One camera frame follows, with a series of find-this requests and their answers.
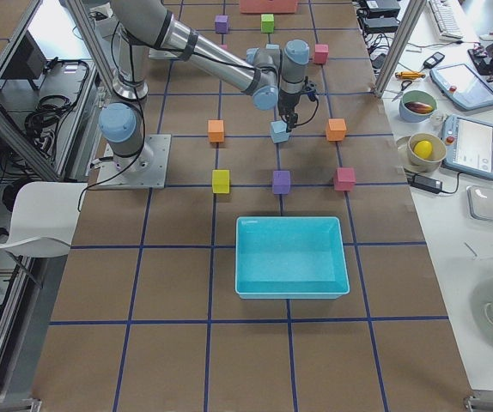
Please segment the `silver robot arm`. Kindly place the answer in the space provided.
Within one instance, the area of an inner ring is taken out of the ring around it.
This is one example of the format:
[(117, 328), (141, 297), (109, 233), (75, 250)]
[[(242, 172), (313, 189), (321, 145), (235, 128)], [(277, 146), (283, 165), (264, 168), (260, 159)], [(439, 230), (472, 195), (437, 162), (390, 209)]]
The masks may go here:
[(176, 19), (160, 1), (109, 4), (120, 37), (113, 91), (124, 100), (147, 96), (146, 64), (154, 52), (157, 59), (189, 62), (237, 88), (252, 97), (260, 111), (276, 108), (287, 132), (303, 125), (296, 112), (301, 97), (318, 101), (307, 77), (310, 50), (304, 40), (252, 48), (242, 59)]

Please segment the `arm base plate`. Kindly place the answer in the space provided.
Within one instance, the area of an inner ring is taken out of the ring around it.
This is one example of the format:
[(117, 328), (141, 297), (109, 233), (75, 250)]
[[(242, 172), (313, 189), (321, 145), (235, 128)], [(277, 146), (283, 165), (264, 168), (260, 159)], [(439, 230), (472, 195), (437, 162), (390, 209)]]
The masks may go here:
[(152, 60), (180, 60), (183, 51), (149, 49), (149, 59)]
[(105, 156), (110, 161), (100, 164), (97, 186), (111, 190), (162, 189), (166, 183), (168, 156), (172, 136), (170, 134), (149, 134), (143, 150), (135, 161), (134, 156), (123, 158), (113, 153), (114, 144), (108, 142)]

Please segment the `orange block near arm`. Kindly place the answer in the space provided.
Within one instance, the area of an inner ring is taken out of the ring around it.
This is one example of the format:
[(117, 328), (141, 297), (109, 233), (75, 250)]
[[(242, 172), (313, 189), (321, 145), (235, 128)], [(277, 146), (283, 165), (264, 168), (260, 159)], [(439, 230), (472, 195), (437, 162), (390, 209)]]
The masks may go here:
[(207, 125), (207, 136), (209, 142), (219, 143), (225, 140), (224, 121), (221, 119), (210, 119)]

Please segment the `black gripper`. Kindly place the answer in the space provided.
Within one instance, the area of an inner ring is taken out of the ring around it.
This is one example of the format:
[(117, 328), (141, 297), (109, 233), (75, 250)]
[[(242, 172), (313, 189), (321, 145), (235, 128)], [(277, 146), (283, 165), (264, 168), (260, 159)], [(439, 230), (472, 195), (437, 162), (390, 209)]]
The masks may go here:
[(299, 104), (304, 88), (304, 81), (280, 82), (277, 109), (281, 120), (287, 124), (287, 131), (292, 131), (296, 127), (296, 106)]

